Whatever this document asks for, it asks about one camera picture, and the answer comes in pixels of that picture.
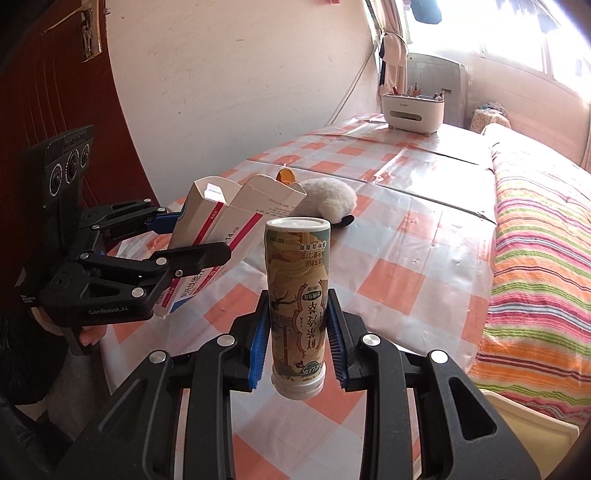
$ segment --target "door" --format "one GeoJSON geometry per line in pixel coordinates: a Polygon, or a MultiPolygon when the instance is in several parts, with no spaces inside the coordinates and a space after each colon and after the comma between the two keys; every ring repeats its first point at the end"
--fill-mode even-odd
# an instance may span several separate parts
{"type": "Polygon", "coordinates": [[[152,198],[115,89],[105,30],[105,0],[84,0],[98,14],[102,53],[85,58],[76,13],[80,0],[56,0],[27,31],[0,72],[0,236],[6,254],[1,287],[12,289],[30,255],[16,202],[18,153],[58,133],[95,126],[83,203],[152,198]]]}

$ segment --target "curtain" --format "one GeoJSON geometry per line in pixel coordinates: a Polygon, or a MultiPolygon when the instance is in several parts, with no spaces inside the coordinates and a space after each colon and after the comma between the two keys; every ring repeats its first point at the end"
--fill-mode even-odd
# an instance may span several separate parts
{"type": "Polygon", "coordinates": [[[591,106],[589,106],[589,135],[587,136],[587,147],[583,154],[581,168],[591,172],[591,106]]]}
{"type": "Polygon", "coordinates": [[[390,93],[394,86],[399,93],[406,93],[407,90],[408,48],[402,38],[402,23],[396,1],[371,0],[375,15],[384,31],[380,52],[383,62],[381,74],[383,85],[379,87],[380,95],[390,93]]]}

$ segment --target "striped blanket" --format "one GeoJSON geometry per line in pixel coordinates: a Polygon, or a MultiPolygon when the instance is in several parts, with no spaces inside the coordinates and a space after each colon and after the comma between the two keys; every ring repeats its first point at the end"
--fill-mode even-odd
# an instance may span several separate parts
{"type": "Polygon", "coordinates": [[[499,125],[483,134],[498,141],[498,228],[491,304],[470,375],[481,388],[581,426],[591,413],[591,175],[499,125]]]}

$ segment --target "plastic tablecloth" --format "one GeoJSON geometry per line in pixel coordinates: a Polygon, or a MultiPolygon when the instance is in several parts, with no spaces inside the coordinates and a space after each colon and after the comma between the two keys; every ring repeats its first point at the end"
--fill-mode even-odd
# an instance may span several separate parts
{"type": "MultiPolygon", "coordinates": [[[[492,285],[495,182],[484,139],[448,125],[425,137],[364,115],[255,155],[224,176],[240,183],[256,173],[275,176],[283,166],[297,180],[332,175],[357,192],[354,223],[331,234],[330,286],[343,309],[383,338],[420,354],[443,349],[468,369],[492,285]]],[[[146,233],[121,244],[118,255],[146,258],[168,240],[146,233]]],[[[166,319],[109,327],[101,347],[111,389],[151,351],[193,351],[253,311],[267,287],[263,253],[261,242],[166,319]]],[[[256,391],[232,393],[239,480],[359,478],[365,395],[341,390],[330,354],[325,361],[324,389],[312,399],[276,392],[270,349],[256,391]]],[[[411,431],[416,459],[416,420],[411,431]]],[[[178,447],[178,466],[182,458],[178,447]]]]}

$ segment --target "plush toy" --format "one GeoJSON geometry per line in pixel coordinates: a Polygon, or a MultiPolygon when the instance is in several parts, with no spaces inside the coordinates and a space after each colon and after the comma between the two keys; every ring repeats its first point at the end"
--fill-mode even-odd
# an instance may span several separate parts
{"type": "MultiPolygon", "coordinates": [[[[284,168],[277,180],[291,182],[296,178],[291,170],[284,168]]],[[[357,205],[357,194],[344,181],[322,177],[299,184],[306,191],[306,197],[294,209],[293,216],[323,218],[334,226],[347,226],[355,220],[351,212],[357,205]]]]}

